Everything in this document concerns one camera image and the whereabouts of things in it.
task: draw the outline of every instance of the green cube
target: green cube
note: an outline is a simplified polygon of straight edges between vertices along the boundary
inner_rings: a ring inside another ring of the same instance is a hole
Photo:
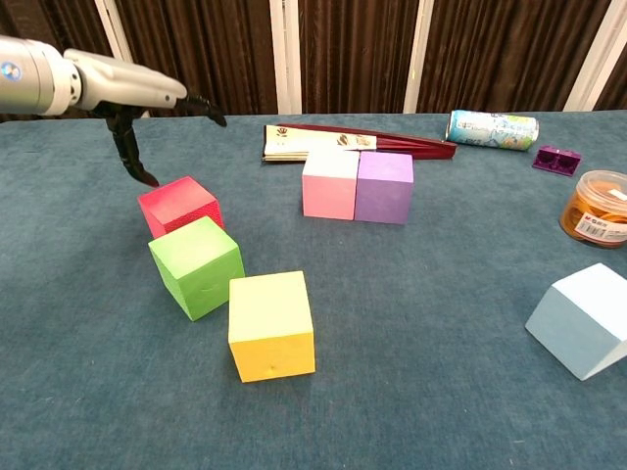
[[[237,243],[207,216],[148,244],[166,287],[195,321],[228,301],[228,283],[244,277]]]

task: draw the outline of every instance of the cube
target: cube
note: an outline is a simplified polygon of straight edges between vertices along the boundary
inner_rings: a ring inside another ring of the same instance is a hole
[[[228,344],[242,382],[315,372],[303,271],[231,280]]]
[[[412,193],[411,155],[362,152],[357,178],[355,220],[407,223]]]
[[[238,245],[204,216],[148,244],[166,288],[190,320],[228,301],[228,283],[244,277]]]
[[[527,330],[579,380],[627,355],[627,280],[602,263],[555,282]]]
[[[303,215],[353,220],[360,153],[311,151],[303,167]]]
[[[191,176],[185,176],[137,198],[154,238],[205,215],[222,229],[218,200]]]

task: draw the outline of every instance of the purple object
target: purple object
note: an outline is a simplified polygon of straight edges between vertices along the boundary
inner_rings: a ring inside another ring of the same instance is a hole
[[[562,150],[551,145],[543,145],[538,150],[534,168],[572,176],[581,162],[581,155],[572,150]]]
[[[357,175],[355,220],[407,223],[413,192],[409,154],[362,152]]]

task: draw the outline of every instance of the light blue cube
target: light blue cube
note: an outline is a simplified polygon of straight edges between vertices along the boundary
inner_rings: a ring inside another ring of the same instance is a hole
[[[627,280],[598,263],[555,282],[525,325],[579,380],[627,355]]]

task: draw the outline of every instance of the plastic jar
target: plastic jar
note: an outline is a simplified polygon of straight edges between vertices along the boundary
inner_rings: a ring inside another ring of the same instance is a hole
[[[623,246],[627,242],[627,174],[603,169],[584,173],[559,223],[576,240],[606,248]]]

